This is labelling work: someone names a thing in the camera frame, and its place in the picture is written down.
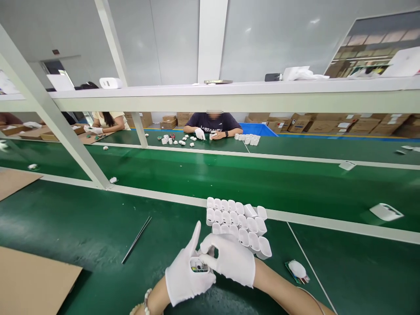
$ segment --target white charger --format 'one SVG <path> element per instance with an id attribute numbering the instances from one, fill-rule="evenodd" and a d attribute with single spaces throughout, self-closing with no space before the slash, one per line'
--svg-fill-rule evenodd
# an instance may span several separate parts
<path id="1" fill-rule="evenodd" d="M 120 78 L 100 78 L 99 83 L 104 89 L 117 89 L 123 87 L 123 82 Z"/>

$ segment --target blue plastic crate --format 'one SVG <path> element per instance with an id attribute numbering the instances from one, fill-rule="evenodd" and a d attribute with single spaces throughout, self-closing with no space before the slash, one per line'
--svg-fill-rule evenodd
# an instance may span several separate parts
<path id="1" fill-rule="evenodd" d="M 240 123 L 244 134 L 255 134 L 262 137 L 278 137 L 269 127 L 264 124 Z"/>

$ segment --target beige shirt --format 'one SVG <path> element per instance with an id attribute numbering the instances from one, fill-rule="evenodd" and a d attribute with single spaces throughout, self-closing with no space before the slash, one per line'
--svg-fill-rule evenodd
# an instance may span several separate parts
<path id="1" fill-rule="evenodd" d="M 126 120 L 126 117 L 124 116 L 124 112 L 109 112 L 112 116 L 112 118 L 115 120 L 115 118 L 122 116 L 122 119 L 124 121 L 124 130 L 131 130 L 130 127 L 128 127 L 128 123 Z M 109 126 L 105 123 L 105 119 L 101 117 L 99 112 L 92 112 L 93 118 L 99 119 L 99 123 L 101 124 L 101 128 L 109 128 Z"/>

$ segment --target gloved hand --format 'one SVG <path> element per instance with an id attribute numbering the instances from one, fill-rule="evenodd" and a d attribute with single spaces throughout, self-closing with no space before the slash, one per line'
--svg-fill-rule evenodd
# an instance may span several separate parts
<path id="1" fill-rule="evenodd" d="M 201 139 L 201 140 L 205 140 L 206 139 L 206 135 L 204 134 L 203 129 L 197 128 L 197 129 L 194 130 L 194 132 L 195 132 L 195 134 L 196 134 L 196 136 L 197 136 L 198 139 Z"/>
<path id="2" fill-rule="evenodd" d="M 212 272 L 195 273 L 189 264 L 191 257 L 199 256 L 196 247 L 200 230 L 201 222 L 198 221 L 188 245 L 181 249 L 173 263 L 166 268 L 166 288 L 172 306 L 206 292 L 216 283 L 216 276 Z"/>
<path id="3" fill-rule="evenodd" d="M 95 134 L 104 133 L 102 128 L 90 127 L 89 125 L 84 125 L 83 129 L 85 130 L 85 132 L 93 132 Z"/>
<path id="4" fill-rule="evenodd" d="M 205 255 L 214 247 L 219 250 L 217 259 Z M 232 234 L 209 234 L 200 244 L 200 249 L 204 254 L 200 255 L 200 260 L 211 269 L 243 286 L 254 287 L 254 255 L 249 249 L 242 246 L 235 236 Z"/>

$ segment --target cable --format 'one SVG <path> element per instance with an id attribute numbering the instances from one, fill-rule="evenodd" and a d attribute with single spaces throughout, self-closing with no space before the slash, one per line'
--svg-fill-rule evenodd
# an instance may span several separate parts
<path id="1" fill-rule="evenodd" d="M 298 288 L 298 289 L 301 289 L 301 290 L 303 290 L 303 291 L 305 291 L 306 293 L 308 293 L 314 300 L 315 300 L 315 302 L 316 302 L 316 304 L 318 304 L 318 306 L 319 306 L 319 309 L 321 310 L 321 312 L 322 312 L 322 315 L 325 315 L 325 312 L 324 312 L 324 310 L 322 309 L 322 306 L 321 306 L 321 304 L 318 302 L 318 300 L 316 299 L 316 298 L 314 298 L 314 296 L 312 295 L 312 294 L 310 294 L 308 291 L 306 291 L 304 288 L 301 288 L 301 287 L 296 287 L 296 288 Z"/>

